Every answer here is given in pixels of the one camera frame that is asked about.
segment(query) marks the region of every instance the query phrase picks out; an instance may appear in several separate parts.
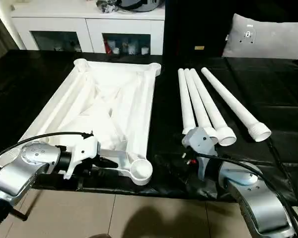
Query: wall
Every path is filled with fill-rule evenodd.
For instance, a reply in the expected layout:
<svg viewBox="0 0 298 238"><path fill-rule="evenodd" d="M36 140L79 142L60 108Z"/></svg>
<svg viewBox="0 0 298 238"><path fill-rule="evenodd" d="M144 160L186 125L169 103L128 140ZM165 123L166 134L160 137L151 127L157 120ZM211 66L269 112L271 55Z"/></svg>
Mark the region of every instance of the wall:
<svg viewBox="0 0 298 238"><path fill-rule="evenodd" d="M7 28L8 32L19 46L21 50L25 50L25 46L13 25L12 19L10 17L11 12L11 4L15 0L0 0L0 19L4 23L5 27Z"/></svg>

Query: glass cabinet door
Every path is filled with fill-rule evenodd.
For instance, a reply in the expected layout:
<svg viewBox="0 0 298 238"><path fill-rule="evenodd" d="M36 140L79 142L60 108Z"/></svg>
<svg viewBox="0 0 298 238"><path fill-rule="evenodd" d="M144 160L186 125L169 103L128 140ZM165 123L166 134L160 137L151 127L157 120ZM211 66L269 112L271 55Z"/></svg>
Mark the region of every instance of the glass cabinet door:
<svg viewBox="0 0 298 238"><path fill-rule="evenodd" d="M93 52L83 18L13 17L27 50Z"/></svg>
<svg viewBox="0 0 298 238"><path fill-rule="evenodd" d="M76 32L31 31L31 34L39 50L81 52Z"/></svg>
<svg viewBox="0 0 298 238"><path fill-rule="evenodd" d="M164 21L87 19L95 53L161 55Z"/></svg>
<svg viewBox="0 0 298 238"><path fill-rule="evenodd" d="M149 34L103 33L107 54L150 55Z"/></svg>

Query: pillow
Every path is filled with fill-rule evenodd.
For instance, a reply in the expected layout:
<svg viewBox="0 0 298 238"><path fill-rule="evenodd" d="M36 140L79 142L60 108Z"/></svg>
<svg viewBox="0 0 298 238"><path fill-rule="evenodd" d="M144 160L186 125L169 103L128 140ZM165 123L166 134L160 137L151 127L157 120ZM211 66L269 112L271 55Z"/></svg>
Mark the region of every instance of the pillow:
<svg viewBox="0 0 298 238"><path fill-rule="evenodd" d="M298 22L260 22L234 14L223 57L298 59Z"/></svg>

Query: white plastic tray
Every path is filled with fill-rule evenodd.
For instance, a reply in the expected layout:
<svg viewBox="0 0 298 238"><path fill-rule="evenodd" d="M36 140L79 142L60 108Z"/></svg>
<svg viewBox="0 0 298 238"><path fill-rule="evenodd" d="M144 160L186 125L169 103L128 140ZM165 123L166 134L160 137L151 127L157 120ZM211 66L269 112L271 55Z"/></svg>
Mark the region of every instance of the white plastic tray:
<svg viewBox="0 0 298 238"><path fill-rule="evenodd" d="M134 180L130 169L136 160L146 159L154 83L161 65L85 59L75 60L74 65L20 140L56 131L90 132L85 130L91 128L88 127L91 122L102 149L126 151L129 161L119 162L124 164L117 169L120 174L129 176L136 184L146 184L146 179L142 182ZM79 140L82 140L80 136L71 135L45 139L69 148ZM145 171L151 176L152 167L149 166Z"/></svg>

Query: white pvc pipe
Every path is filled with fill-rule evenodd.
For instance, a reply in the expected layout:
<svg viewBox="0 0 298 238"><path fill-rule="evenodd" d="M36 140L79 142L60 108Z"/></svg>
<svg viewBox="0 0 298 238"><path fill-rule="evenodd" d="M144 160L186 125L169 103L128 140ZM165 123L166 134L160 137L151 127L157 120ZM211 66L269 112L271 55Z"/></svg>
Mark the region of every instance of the white pvc pipe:
<svg viewBox="0 0 298 238"><path fill-rule="evenodd" d="M217 131L219 144L221 146L232 145L236 141L236 136L233 130L227 126L213 99L209 95L206 87L198 76L198 73L195 71L195 69L191 69L190 71L205 109L207 110L210 120Z"/></svg>
<svg viewBox="0 0 298 238"><path fill-rule="evenodd" d="M178 76L179 76L182 122L183 122L182 134L186 135L189 132L189 130L194 129L196 126L195 126L192 106L190 102L189 91L188 91L187 83L184 76L184 70L182 68L178 69Z"/></svg>
<svg viewBox="0 0 298 238"><path fill-rule="evenodd" d="M188 68L184 70L185 79L189 88L190 98L192 100L195 116L198 121L199 127L202 127L205 132L212 139L213 143L218 142L217 133L211 125L210 119L207 112L205 111L204 105L200 98L199 92L195 86L195 83L192 79L191 72Z"/></svg>
<svg viewBox="0 0 298 238"><path fill-rule="evenodd" d="M233 112L238 116L242 123L247 127L248 133L256 141L266 140L272 132L264 124L259 122L243 105L236 99L219 81L211 74L207 68L201 69L202 74L209 80L212 86L221 95Z"/></svg>

